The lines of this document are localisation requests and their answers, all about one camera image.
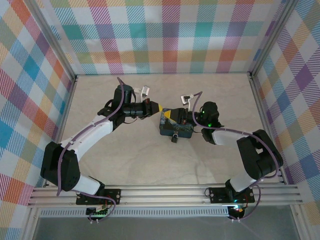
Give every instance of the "plaid wallpaper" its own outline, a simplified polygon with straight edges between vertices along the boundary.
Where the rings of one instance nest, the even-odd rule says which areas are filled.
[[[320,234],[320,0],[300,0],[258,73],[284,168]]]
[[[0,240],[16,240],[71,80],[23,0],[0,0]]]
[[[281,0],[37,3],[74,71],[95,75],[247,72]]]

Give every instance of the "white vent strip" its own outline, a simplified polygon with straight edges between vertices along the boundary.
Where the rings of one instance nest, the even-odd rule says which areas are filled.
[[[141,217],[141,218],[185,218],[185,217],[225,217],[228,207],[126,207],[115,209],[110,217]],[[43,208],[40,218],[79,218],[87,217],[86,209],[81,208]]]

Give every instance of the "table surface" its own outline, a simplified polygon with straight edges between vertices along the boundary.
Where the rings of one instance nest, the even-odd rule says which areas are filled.
[[[181,108],[181,95],[203,91],[197,110],[206,101],[216,102],[219,120],[226,127],[246,132],[262,129],[246,74],[135,74],[120,77],[133,88],[149,86],[148,97],[164,108]],[[63,139],[88,124],[113,97],[118,84],[114,75],[80,76]],[[159,123],[160,113],[157,113],[133,124],[122,124],[82,157],[79,163],[81,173],[106,185],[136,185],[224,183],[244,171],[238,149],[209,144],[201,133],[172,143],[171,137],[160,135]],[[199,132],[201,129],[196,127],[195,130]]]

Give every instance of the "beige floor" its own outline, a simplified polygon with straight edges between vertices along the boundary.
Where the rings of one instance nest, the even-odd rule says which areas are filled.
[[[213,101],[223,125],[248,132],[262,128],[245,74],[123,75],[121,79],[134,88],[148,85],[150,99],[164,108],[180,108],[180,95],[203,91],[197,110],[204,102]],[[116,76],[81,76],[63,138],[90,122],[113,97],[117,85]],[[168,136],[160,135],[159,121],[158,113],[123,124],[102,138],[81,159],[82,174],[106,185],[206,184],[224,183],[244,170],[237,149],[209,144],[201,133],[174,144]]]

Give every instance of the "marble surface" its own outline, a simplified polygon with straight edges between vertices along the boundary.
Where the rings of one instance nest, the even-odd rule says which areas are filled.
[[[206,101],[217,103],[220,122],[233,129],[253,132],[262,128],[245,74],[145,74],[123,75],[133,88],[150,87],[149,97],[164,108],[182,107],[180,95],[203,91],[197,110]],[[117,76],[80,76],[63,139],[90,122],[113,97]],[[159,132],[160,113],[133,124],[122,124],[102,138],[81,159],[80,170],[106,185],[224,183],[244,171],[237,149],[204,141],[171,138]]]

